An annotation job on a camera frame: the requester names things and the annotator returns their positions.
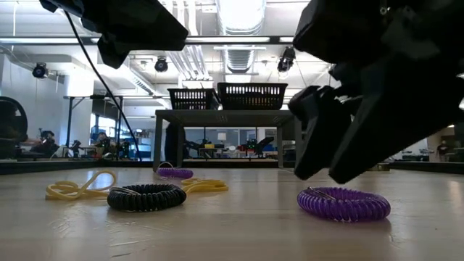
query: spotlight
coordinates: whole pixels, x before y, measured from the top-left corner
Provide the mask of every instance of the spotlight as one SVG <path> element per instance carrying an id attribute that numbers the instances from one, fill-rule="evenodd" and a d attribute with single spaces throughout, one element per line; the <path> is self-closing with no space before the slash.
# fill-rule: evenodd
<path id="1" fill-rule="evenodd" d="M 288 72 L 290 68 L 293 66 L 293 60 L 295 59 L 296 54 L 293 47 L 286 47 L 285 51 L 281 56 L 281 60 L 277 65 L 277 70 L 280 73 Z"/>
<path id="2" fill-rule="evenodd" d="M 46 68 L 45 62 L 38 62 L 32 75 L 37 79 L 47 79 L 49 77 L 49 70 Z"/>
<path id="3" fill-rule="evenodd" d="M 167 71 L 166 57 L 158 57 L 157 63 L 154 64 L 154 69 L 159 73 Z"/>

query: person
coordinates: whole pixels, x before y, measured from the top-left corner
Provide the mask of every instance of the person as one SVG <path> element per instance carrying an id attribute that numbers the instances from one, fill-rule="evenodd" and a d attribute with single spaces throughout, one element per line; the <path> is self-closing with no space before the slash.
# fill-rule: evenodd
<path id="1" fill-rule="evenodd" d="M 94 146 L 99 148 L 96 150 L 96 154 L 100 157 L 109 152 L 113 153 L 116 144 L 111 142 L 111 139 L 107 136 L 106 133 L 101 132 L 99 133 L 98 141 L 94 144 Z"/>
<path id="2" fill-rule="evenodd" d="M 58 148 L 59 146 L 55 144 L 55 133 L 50 130 L 45 130 L 41 132 L 41 142 L 33 146 L 30 150 L 50 157 Z"/>
<path id="3" fill-rule="evenodd" d="M 442 143 L 440 145 L 438 145 L 438 147 L 436 148 L 436 155 L 439 156 L 440 162 L 446 162 L 447 161 L 447 158 L 446 158 L 445 155 L 446 155 L 446 153 L 448 153 L 449 150 L 450 150 L 450 148 L 448 147 L 446 141 L 442 141 Z"/>

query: wall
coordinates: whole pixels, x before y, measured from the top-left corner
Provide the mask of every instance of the wall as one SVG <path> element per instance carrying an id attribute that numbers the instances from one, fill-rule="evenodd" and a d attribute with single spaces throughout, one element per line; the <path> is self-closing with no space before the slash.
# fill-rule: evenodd
<path id="1" fill-rule="evenodd" d="M 0 59 L 0 92 L 17 100 L 24 107 L 28 116 L 28 136 L 36 138 L 38 129 L 53 131 L 57 140 L 63 134 L 62 106 L 65 103 L 65 87 L 63 78 L 57 84 L 55 80 L 38 80 L 32 72 L 21 66 L 13 64 L 3 55 Z"/>

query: black cable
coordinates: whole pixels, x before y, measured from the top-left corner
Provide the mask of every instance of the black cable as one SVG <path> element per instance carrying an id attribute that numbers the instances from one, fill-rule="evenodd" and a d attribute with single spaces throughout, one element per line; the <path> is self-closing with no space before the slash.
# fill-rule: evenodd
<path id="1" fill-rule="evenodd" d="M 128 119 L 125 118 L 125 115 L 124 115 L 124 112 L 123 112 L 123 108 L 121 108 L 121 106 L 119 105 L 119 103 L 116 101 L 116 98 L 115 96 L 113 95 L 113 93 L 111 92 L 111 90 L 109 89 L 107 83 L 105 83 L 105 81 L 103 80 L 103 77 L 100 75 L 99 71 L 95 68 L 95 65 L 94 63 L 92 62 L 92 60 L 90 59 L 90 56 L 88 55 L 88 52 L 82 42 L 82 39 L 80 39 L 80 36 L 78 34 L 78 31 L 75 29 L 75 26 L 74 26 L 74 22 L 73 20 L 71 19 L 71 16 L 70 14 L 65 11 L 65 15 L 67 17 L 67 20 L 70 22 L 70 25 L 71 25 L 71 28 L 72 28 L 72 31 L 74 33 L 74 36 L 77 38 L 78 42 L 79 42 L 79 45 L 80 45 L 80 48 L 82 49 L 82 51 L 84 52 L 88 62 L 90 63 L 90 66 L 92 67 L 92 69 L 94 70 L 96 76 L 100 79 L 101 83 L 103 84 L 103 86 L 106 88 L 107 90 L 107 93 L 109 94 L 109 97 L 113 100 L 113 102 L 116 104 L 116 107 L 117 109 L 119 110 L 119 112 L 121 112 L 121 116 L 123 116 L 123 119 L 124 119 L 124 122 L 125 124 L 128 126 L 128 129 L 129 129 L 129 132 L 130 132 L 130 135 L 132 136 L 133 140 L 134 140 L 134 143 L 136 144 L 136 150 L 137 150 L 137 155 L 138 155 L 138 158 L 140 159 L 140 161 L 142 161 L 142 157 L 140 155 L 140 151 L 138 150 L 138 143 L 137 143 L 137 139 L 136 139 L 136 136 L 133 135 L 133 132 L 132 132 L 132 129 L 131 129 L 131 126 L 129 125 L 129 122 L 128 122 Z"/>

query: purple coiled wristband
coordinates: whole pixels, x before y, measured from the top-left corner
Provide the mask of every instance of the purple coiled wristband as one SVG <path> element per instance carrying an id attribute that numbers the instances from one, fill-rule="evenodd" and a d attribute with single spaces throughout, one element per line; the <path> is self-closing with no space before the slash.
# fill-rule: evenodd
<path id="1" fill-rule="evenodd" d="M 157 170 L 159 176 L 166 178 L 191 178 L 194 172 L 177 168 L 161 167 Z"/>
<path id="2" fill-rule="evenodd" d="M 390 203 L 382 196 L 345 188 L 309 188 L 298 194 L 298 205 L 312 215 L 339 222 L 382 220 Z"/>

